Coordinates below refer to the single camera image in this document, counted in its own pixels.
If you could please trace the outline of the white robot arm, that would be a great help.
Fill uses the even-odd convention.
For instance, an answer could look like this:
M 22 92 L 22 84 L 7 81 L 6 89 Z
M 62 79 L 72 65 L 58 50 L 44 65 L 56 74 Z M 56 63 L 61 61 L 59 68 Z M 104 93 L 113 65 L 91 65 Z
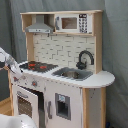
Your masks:
M 10 71 L 16 78 L 22 76 L 22 70 L 15 59 L 0 47 L 0 70 L 2 69 Z M 26 114 L 19 116 L 0 114 L 0 128 L 37 128 L 37 126 Z

